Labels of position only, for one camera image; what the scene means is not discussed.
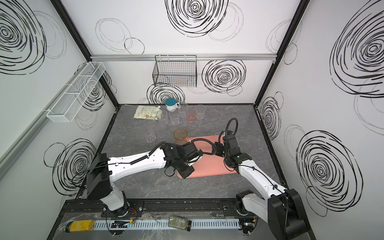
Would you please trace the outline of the pink tray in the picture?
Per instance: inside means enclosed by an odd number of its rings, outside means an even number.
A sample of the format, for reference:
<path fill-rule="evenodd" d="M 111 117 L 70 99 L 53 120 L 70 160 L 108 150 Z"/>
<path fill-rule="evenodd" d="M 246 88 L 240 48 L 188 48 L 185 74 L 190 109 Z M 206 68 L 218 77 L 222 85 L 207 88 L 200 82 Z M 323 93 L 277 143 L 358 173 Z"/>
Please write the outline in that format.
<path fill-rule="evenodd" d="M 206 137 L 196 137 L 196 138 L 188 138 L 187 141 L 191 141 L 197 138 L 203 138 L 209 140 L 212 143 L 218 142 L 219 136 L 206 136 Z M 194 142 L 195 146 L 198 150 L 202 150 L 203 152 L 211 153 L 212 146 L 204 141 L 196 141 Z M 192 165 L 195 169 L 187 179 L 191 178 L 199 178 L 199 177 L 208 177 L 208 176 L 218 176 L 218 175 L 227 175 L 234 174 L 235 171 L 231 172 L 226 168 L 223 162 L 224 158 L 219 156 L 212 155 L 203 155 L 200 160 Z"/>

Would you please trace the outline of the clear faceted glass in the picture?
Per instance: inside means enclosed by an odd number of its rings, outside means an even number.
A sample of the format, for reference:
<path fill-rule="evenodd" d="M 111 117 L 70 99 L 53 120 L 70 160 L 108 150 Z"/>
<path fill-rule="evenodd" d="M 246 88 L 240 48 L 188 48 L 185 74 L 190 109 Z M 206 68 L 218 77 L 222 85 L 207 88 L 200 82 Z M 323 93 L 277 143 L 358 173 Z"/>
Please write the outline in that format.
<path fill-rule="evenodd" d="M 169 112 L 169 118 L 173 125 L 178 125 L 181 121 L 181 113 L 178 109 Z"/>

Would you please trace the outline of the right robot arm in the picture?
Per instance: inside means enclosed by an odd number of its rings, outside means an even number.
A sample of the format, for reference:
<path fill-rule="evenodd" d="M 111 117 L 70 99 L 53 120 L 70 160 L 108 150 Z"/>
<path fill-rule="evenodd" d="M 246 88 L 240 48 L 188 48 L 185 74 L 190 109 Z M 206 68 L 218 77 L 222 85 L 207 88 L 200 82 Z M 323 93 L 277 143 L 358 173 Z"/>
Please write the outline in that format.
<path fill-rule="evenodd" d="M 240 196 L 242 214 L 250 212 L 265 221 L 277 240 L 292 240 L 311 230 L 299 193 L 278 184 L 248 154 L 242 153 L 234 132 L 221 132 L 216 146 L 225 166 L 248 180 L 261 195 L 243 192 Z"/>

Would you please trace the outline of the amber glass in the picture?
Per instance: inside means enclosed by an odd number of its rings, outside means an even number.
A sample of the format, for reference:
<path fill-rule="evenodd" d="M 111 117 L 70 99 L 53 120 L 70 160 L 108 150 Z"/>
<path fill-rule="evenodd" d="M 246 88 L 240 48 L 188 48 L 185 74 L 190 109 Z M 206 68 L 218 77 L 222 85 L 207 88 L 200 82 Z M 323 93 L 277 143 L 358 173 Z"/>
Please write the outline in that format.
<path fill-rule="evenodd" d="M 184 128 L 178 128 L 174 131 L 174 138 L 176 145 L 183 145 L 187 143 L 188 131 Z"/>

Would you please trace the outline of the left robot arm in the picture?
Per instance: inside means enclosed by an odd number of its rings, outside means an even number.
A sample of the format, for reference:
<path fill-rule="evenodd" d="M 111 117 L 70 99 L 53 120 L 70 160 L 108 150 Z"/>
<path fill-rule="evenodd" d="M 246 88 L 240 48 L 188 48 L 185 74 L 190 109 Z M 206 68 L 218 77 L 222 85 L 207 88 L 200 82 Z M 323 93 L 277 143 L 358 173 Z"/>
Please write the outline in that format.
<path fill-rule="evenodd" d="M 87 200 L 100 200 L 111 212 L 125 214 L 130 207 L 126 194 L 115 182 L 124 177 L 153 169 L 176 170 L 183 178 L 194 172 L 192 165 L 203 151 L 188 142 L 184 145 L 160 142 L 152 150 L 127 157 L 97 155 L 86 173 Z"/>

